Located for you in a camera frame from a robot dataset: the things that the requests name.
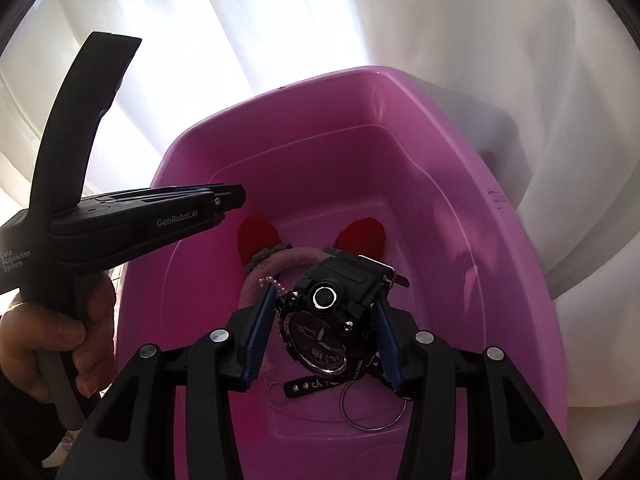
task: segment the watch dial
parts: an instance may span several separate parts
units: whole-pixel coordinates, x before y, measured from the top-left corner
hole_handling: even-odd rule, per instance
[[[314,371],[337,375],[347,367],[344,345],[322,319],[308,312],[293,312],[285,318],[284,330]]]

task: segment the curtain fold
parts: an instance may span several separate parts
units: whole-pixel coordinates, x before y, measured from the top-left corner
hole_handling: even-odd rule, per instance
[[[606,0],[38,0],[0,57],[2,220],[28,203],[92,30],[143,43],[85,193],[147,186],[178,134],[261,92],[363,64],[413,76],[532,241],[566,352],[569,443],[586,480],[602,472],[640,402],[640,52]],[[617,435],[600,450],[598,424]]]

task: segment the pink basket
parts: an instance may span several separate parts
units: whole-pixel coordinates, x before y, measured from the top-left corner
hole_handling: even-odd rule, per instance
[[[226,324],[244,282],[236,235],[246,216],[268,218],[285,243],[313,247],[374,217],[386,229],[385,262],[412,284],[391,291],[392,306],[457,348],[503,348],[565,430],[564,356],[536,255],[480,157],[405,74],[332,73],[196,124],[173,143],[153,185],[204,182],[243,184],[246,205],[219,227],[128,264],[119,368],[145,343],[188,346]],[[388,430],[365,433],[340,415],[340,387],[275,404],[271,383],[308,372],[275,334],[266,359],[270,370],[251,390],[231,395],[245,478],[396,477],[410,409]],[[466,453],[463,396],[458,406],[453,478],[463,478]],[[378,426],[396,417],[402,400],[364,379],[350,388],[346,409],[361,425]],[[186,479],[183,392],[176,414],[176,471]]]

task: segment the red fuzzy object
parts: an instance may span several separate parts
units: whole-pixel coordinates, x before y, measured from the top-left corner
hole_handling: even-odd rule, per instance
[[[363,218],[350,223],[335,239],[334,247],[380,261],[385,253],[385,243],[383,225],[375,218]]]
[[[254,255],[261,250],[271,249],[281,243],[277,229],[261,216],[248,216],[238,228],[238,252],[244,266],[250,264]]]

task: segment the silver screw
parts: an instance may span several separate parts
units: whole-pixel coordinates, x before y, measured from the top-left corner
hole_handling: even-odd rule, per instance
[[[486,349],[486,354],[489,359],[493,359],[494,361],[502,361],[504,359],[504,352],[500,350],[497,346],[491,346]]]
[[[149,357],[153,357],[154,355],[156,355],[157,351],[158,350],[156,349],[156,345],[144,345],[138,351],[138,353],[140,354],[140,357],[142,357],[143,359],[148,359]]]
[[[427,332],[426,330],[422,330],[415,335],[415,340],[418,343],[422,343],[423,345],[429,345],[433,343],[435,340],[433,334],[431,332]]]
[[[227,332],[224,328],[219,328],[209,334],[209,339],[211,339],[214,343],[222,343],[223,341],[226,341],[228,337],[229,332]]]

